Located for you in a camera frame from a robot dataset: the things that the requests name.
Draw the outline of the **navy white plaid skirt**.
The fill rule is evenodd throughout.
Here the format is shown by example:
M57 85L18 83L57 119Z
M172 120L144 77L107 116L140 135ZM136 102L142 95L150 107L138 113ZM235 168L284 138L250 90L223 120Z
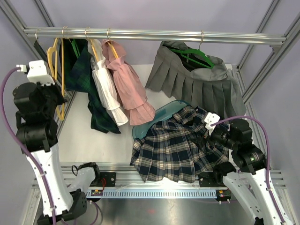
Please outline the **navy white plaid skirt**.
M130 165L143 181L194 182L195 177L229 160L229 149L209 143L202 108L187 105L167 120L154 123L133 143Z

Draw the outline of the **yellow plastic hanger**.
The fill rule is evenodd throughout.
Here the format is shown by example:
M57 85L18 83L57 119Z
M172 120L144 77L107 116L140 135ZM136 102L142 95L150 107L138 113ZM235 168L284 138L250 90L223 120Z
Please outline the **yellow plastic hanger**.
M58 43L59 38L56 37L53 43L53 46L49 47L46 51L47 53L47 62L50 69L51 77L55 82L58 81L58 57L59 57L59 51L58 51ZM62 97L65 96L65 69L64 67L61 69L61 95ZM61 121L64 120L65 117L65 103L62 103L61 109L59 107L56 107L56 113Z

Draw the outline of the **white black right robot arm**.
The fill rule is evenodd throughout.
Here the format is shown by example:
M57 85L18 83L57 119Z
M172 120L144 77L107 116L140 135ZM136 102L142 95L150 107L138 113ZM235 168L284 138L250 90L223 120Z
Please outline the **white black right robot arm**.
M242 206L254 225L292 225L270 176L270 155L253 144L249 116L234 116L226 120L214 113L203 119L205 133L195 143L208 140L232 151L233 162L213 168L213 181L225 185Z

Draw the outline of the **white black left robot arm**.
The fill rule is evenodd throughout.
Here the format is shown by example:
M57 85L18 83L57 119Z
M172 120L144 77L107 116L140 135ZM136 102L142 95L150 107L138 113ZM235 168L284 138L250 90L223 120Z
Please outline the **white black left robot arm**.
M39 225L54 225L60 220L75 220L87 210L89 186L101 182L96 163L78 166L70 185L65 183L59 160L56 107L65 103L59 86L27 82L13 91L16 112L16 138L23 144L22 152L32 166L43 200Z

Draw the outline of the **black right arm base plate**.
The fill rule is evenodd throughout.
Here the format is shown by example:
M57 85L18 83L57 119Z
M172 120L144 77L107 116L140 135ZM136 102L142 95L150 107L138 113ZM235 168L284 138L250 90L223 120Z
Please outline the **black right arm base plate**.
M219 172L203 172L198 175L199 185L204 188L225 187L223 175Z

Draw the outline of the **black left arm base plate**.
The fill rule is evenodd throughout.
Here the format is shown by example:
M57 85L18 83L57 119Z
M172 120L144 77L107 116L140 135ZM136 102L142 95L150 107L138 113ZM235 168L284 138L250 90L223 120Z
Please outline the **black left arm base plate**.
M91 183L92 187L115 187L116 173L115 172L100 172L96 175Z

